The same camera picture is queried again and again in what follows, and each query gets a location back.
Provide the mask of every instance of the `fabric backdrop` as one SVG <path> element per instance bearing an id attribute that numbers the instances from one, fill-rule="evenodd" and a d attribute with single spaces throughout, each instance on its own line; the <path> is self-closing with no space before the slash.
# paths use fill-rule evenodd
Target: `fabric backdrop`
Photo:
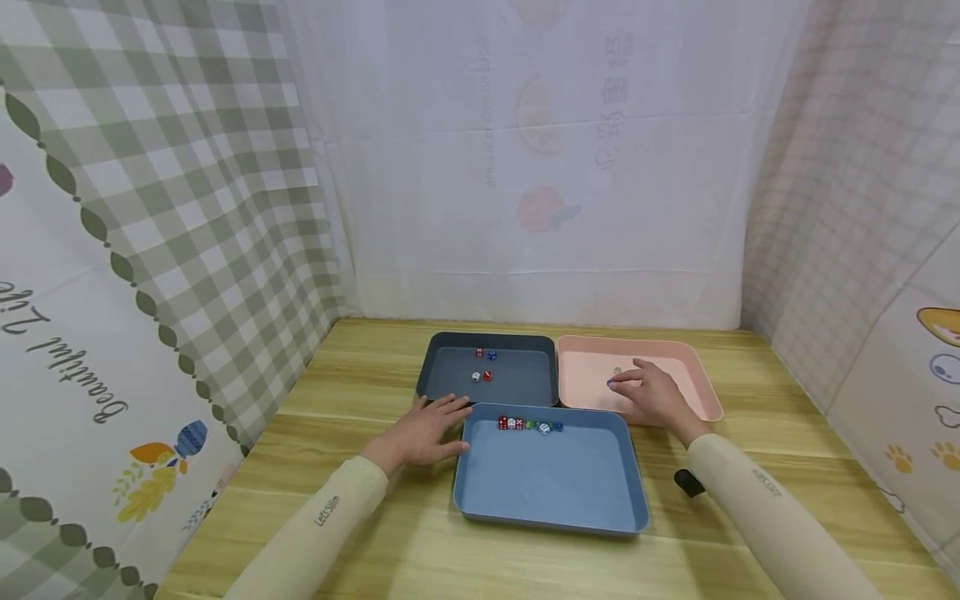
<path id="1" fill-rule="evenodd" d="M 736 327 L 806 4 L 281 2 L 350 307 Z"/>
<path id="2" fill-rule="evenodd" d="M 747 229 L 743 323 L 960 586 L 960 5 L 819 0 Z"/>
<path id="3" fill-rule="evenodd" d="M 273 7 L 5 2 L 0 596 L 149 598 L 339 315 Z"/>

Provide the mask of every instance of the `left hand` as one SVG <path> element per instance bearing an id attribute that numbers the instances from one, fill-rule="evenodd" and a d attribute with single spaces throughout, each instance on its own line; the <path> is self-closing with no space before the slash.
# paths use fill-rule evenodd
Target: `left hand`
<path id="1" fill-rule="evenodd" d="M 389 429 L 370 440 L 360 456 L 368 459 L 390 477 L 404 465 L 432 465 L 443 459 L 463 454 L 466 442 L 441 444 L 447 429 L 467 418 L 473 410 L 467 396 L 444 396 L 427 404 L 426 396 L 414 405 Z"/>

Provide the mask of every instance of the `green plaid curtain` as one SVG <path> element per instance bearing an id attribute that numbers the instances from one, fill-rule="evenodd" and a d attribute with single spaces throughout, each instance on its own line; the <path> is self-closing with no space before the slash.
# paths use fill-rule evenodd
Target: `green plaid curtain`
<path id="1" fill-rule="evenodd" d="M 11 0 L 0 80 L 129 263 L 114 272 L 136 282 L 161 341 L 248 451 L 344 304 L 275 8 Z M 18 498 L 30 491 L 13 483 L 0 468 L 2 537 L 35 554 L 0 573 L 0 595 L 58 572 L 78 597 L 153 595 L 135 566 L 87 540 L 95 532 L 57 535 L 55 507 L 27 516 Z"/>

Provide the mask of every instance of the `wooden tabletop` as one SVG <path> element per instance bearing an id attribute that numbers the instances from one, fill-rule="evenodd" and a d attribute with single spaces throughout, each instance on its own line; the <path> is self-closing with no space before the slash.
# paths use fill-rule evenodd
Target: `wooden tabletop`
<path id="1" fill-rule="evenodd" d="M 343 320 L 160 587 L 222 596 L 280 525 L 410 405 L 438 331 L 679 340 L 694 346 L 726 410 L 714 431 L 770 471 L 887 598 L 955 598 L 932 561 L 766 343 L 745 331 Z M 408 468 L 354 536 L 317 597 L 780 598 L 704 494 L 673 483 L 684 448 L 632 427 L 650 527 L 632 540 L 470 522 L 453 506 L 455 463 Z"/>

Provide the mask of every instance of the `black object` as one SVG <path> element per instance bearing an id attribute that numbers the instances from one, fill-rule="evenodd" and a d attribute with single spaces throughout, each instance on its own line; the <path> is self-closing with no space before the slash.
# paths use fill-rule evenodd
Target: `black object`
<path id="1" fill-rule="evenodd" d="M 691 498 L 707 491 L 704 489 L 704 484 L 685 468 L 674 473 L 673 480 Z"/>
<path id="2" fill-rule="evenodd" d="M 476 350 L 484 349 L 477 356 Z M 490 362 L 487 351 L 496 352 Z M 470 380 L 490 371 L 491 381 Z M 436 399 L 447 394 L 470 396 L 473 403 L 553 406 L 560 401 L 557 349 L 541 335 L 442 331 L 430 340 L 423 358 L 417 395 Z"/>

